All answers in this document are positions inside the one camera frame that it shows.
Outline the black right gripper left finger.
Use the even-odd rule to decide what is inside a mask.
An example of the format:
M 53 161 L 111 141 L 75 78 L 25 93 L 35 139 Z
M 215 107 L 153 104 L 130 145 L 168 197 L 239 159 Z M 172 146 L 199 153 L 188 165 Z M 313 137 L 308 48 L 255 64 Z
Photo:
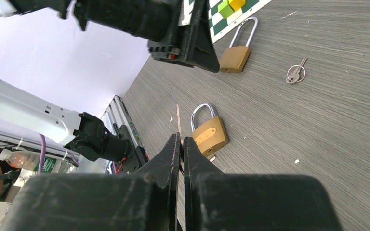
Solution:
M 179 231 L 179 133 L 130 174 L 42 174 L 13 200 L 2 231 Z

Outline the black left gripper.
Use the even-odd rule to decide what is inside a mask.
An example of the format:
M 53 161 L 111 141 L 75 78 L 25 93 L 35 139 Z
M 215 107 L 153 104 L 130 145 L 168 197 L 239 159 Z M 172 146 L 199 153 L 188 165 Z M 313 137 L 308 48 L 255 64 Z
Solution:
M 209 2 L 194 1 L 187 25 L 178 25 L 181 22 L 182 0 L 155 0 L 154 3 L 164 3 L 168 13 L 162 20 L 166 25 L 161 41 L 148 41 L 150 56 L 157 61 L 219 72 L 219 61 L 210 35 Z

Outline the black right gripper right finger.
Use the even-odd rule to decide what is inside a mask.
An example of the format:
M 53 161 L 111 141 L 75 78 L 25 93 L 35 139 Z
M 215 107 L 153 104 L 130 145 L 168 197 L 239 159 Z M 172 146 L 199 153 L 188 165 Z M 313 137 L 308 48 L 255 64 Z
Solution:
M 188 231 L 340 231 L 325 187 L 311 176 L 226 174 L 191 137 L 183 143 Z

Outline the silver key bunch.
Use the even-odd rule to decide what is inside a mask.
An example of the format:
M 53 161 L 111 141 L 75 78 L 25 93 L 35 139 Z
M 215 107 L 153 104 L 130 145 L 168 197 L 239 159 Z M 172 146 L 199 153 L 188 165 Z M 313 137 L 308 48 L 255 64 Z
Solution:
M 178 132 L 181 133 L 181 122 L 180 122 L 180 111 L 179 111 L 179 105 L 176 105 L 176 112 L 177 112 L 177 124 L 178 124 Z M 216 159 L 215 155 L 212 155 L 209 159 L 210 162 L 213 162 Z

